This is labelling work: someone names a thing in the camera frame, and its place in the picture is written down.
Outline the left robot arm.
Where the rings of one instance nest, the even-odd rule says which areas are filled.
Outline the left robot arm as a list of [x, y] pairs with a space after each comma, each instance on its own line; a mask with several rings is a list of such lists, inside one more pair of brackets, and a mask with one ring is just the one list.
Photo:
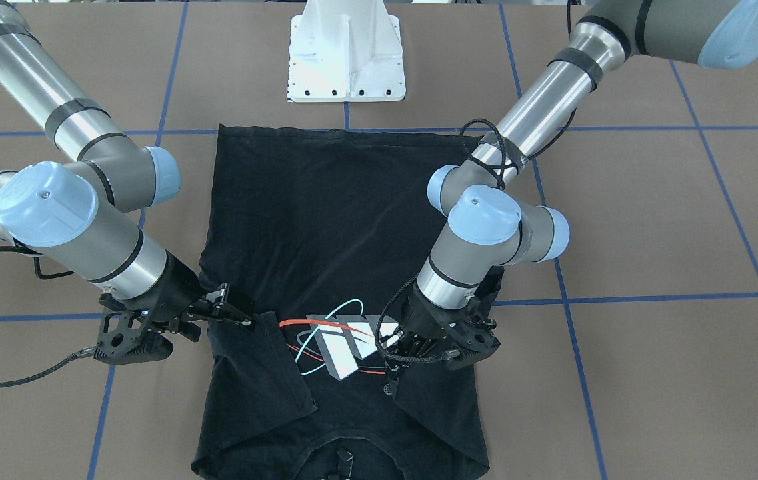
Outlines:
[[442, 363], [470, 367], [496, 352], [495, 323], [476, 290], [492, 267], [562, 254], [570, 228], [558, 210], [519, 203], [505, 191], [557, 139], [606, 73], [644, 55], [702, 68], [738, 69], [758, 58], [758, 1], [600, 1], [534, 85], [460, 166], [430, 177], [431, 206], [446, 216], [406, 299], [395, 335], [375, 334], [391, 370]]

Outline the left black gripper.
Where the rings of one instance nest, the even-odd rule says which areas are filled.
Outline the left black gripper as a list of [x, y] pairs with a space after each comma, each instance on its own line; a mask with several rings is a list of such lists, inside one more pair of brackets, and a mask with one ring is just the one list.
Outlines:
[[442, 363], [446, 367], [445, 350], [451, 340], [445, 328], [472, 316], [488, 317], [477, 297], [470, 297], [462, 308], [446, 309], [432, 304], [418, 287], [412, 287], [398, 320], [401, 337], [391, 346], [389, 359], [406, 365]]

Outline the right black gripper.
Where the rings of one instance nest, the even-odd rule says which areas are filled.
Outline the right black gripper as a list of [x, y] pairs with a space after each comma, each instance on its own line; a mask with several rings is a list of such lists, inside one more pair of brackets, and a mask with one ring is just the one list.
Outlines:
[[162, 276], [143, 295], [119, 301], [103, 294], [103, 316], [114, 312], [133, 312], [134, 319], [141, 323], [141, 330], [177, 332], [191, 341], [196, 341], [200, 338], [199, 326], [190, 324], [171, 328], [169, 323], [185, 313], [185, 319], [202, 319], [211, 323], [241, 326], [253, 325], [253, 316], [230, 306], [227, 301], [228, 295], [229, 286], [226, 283], [220, 285], [217, 291], [205, 294], [195, 272], [180, 259], [168, 254]]

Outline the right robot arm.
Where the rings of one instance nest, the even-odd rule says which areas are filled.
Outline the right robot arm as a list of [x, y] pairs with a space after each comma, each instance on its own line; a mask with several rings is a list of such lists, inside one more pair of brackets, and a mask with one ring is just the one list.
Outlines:
[[0, 171], [0, 240], [45, 256], [101, 290], [105, 315], [194, 338], [196, 320], [251, 324], [253, 303], [198, 277], [127, 213], [174, 198], [173, 155], [141, 147], [0, 1], [0, 84], [68, 156]]

